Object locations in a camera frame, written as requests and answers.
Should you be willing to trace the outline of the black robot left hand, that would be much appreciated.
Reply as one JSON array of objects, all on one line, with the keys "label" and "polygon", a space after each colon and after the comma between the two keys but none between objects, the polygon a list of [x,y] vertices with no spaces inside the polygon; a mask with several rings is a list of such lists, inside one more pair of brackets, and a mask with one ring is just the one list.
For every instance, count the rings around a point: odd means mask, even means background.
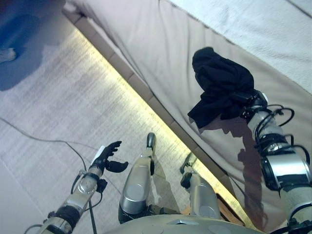
[{"label": "black robot left hand", "polygon": [[101,146],[98,150],[94,160],[92,161],[90,168],[99,168],[103,173],[106,169],[109,172],[121,173],[126,170],[129,163],[126,161],[124,163],[117,161],[109,161],[108,157],[113,156],[114,152],[118,150],[122,141],[115,141],[108,146]]}]

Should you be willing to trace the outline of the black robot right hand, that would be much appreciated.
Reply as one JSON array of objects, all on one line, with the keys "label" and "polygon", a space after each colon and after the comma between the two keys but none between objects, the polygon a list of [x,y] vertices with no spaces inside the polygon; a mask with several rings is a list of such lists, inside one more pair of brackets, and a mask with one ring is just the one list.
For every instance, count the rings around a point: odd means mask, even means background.
[{"label": "black robot right hand", "polygon": [[256,89],[251,93],[231,93],[230,98],[241,107],[240,116],[245,119],[253,117],[258,111],[266,110],[268,106],[265,95]]}]

